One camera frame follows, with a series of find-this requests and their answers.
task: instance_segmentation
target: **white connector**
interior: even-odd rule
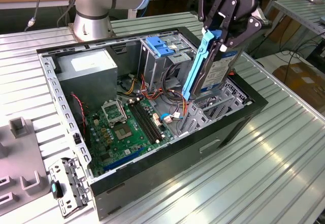
[[[27,26],[28,26],[28,27],[32,27],[32,26],[35,24],[35,22],[36,22],[36,19],[32,17],[32,18],[28,21]]]

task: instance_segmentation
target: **metal bracket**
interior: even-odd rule
[[[9,128],[15,139],[26,136],[29,133],[26,122],[22,117],[9,120]]]
[[[0,159],[7,157],[8,153],[6,148],[0,142]]]
[[[0,178],[0,190],[10,187],[15,184],[15,181],[10,176]]]
[[[18,201],[18,197],[15,196],[12,192],[0,196],[0,209],[7,207]]]
[[[21,189],[24,190],[29,196],[34,195],[44,188],[44,179],[37,171],[34,171],[35,183],[31,183],[31,180],[27,181],[24,177],[20,177]]]
[[[77,158],[60,159],[49,170],[52,180],[58,182],[63,190],[63,197],[58,203],[64,218],[87,206],[91,193]]]

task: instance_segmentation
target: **white label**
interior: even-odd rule
[[[176,118],[179,118],[180,115],[181,115],[181,113],[175,112],[173,116],[176,117]]]
[[[91,57],[79,57],[71,60],[71,64],[76,72],[96,68],[100,66],[100,60],[93,60]]]
[[[168,48],[170,48],[171,50],[174,50],[174,49],[177,49],[177,46],[176,45],[170,45],[170,46],[168,46]]]
[[[234,55],[222,58],[221,60],[215,61],[210,71],[202,85],[202,89],[211,90],[214,85],[221,83],[226,72],[229,69],[229,63],[236,57],[237,53],[234,52]]]
[[[297,68],[297,67],[292,67],[291,68],[295,73],[302,73],[303,70],[301,70],[300,68]]]
[[[306,77],[306,78],[302,78],[306,83],[315,83],[311,78]]]

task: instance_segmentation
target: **power cable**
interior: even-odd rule
[[[286,80],[287,80],[287,77],[288,77],[288,72],[289,72],[289,67],[290,67],[291,61],[292,61],[292,59],[293,59],[293,57],[294,57],[294,54],[297,53],[297,52],[299,51],[300,47],[302,47],[303,45],[307,44],[308,42],[313,41],[313,39],[315,39],[315,38],[317,38],[317,37],[319,37],[319,36],[322,36],[322,35],[324,35],[324,34],[325,34],[325,32],[323,32],[323,33],[321,33],[321,34],[318,34],[318,35],[312,37],[311,39],[306,40],[305,42],[303,42],[303,43],[302,43],[302,44],[301,44],[301,45],[300,45],[300,46],[295,50],[294,53],[292,53],[291,58],[290,58],[289,63],[288,63],[288,66],[287,66],[287,68],[286,68],[285,77],[284,77],[284,80],[283,80],[283,83],[284,83],[284,84],[286,83]]]
[[[27,26],[24,29],[24,32],[26,32],[27,29],[29,29],[30,27],[32,27],[35,24],[35,22],[36,22],[36,16],[37,16],[37,11],[38,11],[39,5],[40,5],[40,1],[41,0],[37,0],[36,1],[36,8],[35,8],[34,16],[28,21]]]
[[[59,27],[59,22],[60,22],[60,20],[61,20],[62,18],[65,17],[65,20],[67,21],[67,15],[68,15],[68,12],[69,12],[69,10],[72,8],[72,6],[75,4],[75,1],[76,1],[76,0],[69,0],[69,5],[68,5],[66,11],[65,11],[65,12],[64,12],[60,17],[59,17],[59,19],[58,19],[57,22],[56,22],[56,26],[57,26],[57,27]]]

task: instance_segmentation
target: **blue latch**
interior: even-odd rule
[[[188,77],[186,79],[185,85],[182,90],[182,94],[187,101],[190,98],[191,95],[190,90],[194,84],[195,78],[197,77],[203,59],[206,59],[209,55],[208,45],[213,38],[218,40],[221,36],[221,33],[222,32],[220,30],[215,30],[215,31],[207,30],[207,32],[204,34],[201,41],[201,45],[198,49],[197,56],[195,57],[193,66],[189,71]]]
[[[165,41],[162,41],[159,37],[148,37],[146,38],[147,44],[153,49],[159,57],[172,55],[175,53],[167,47]]]

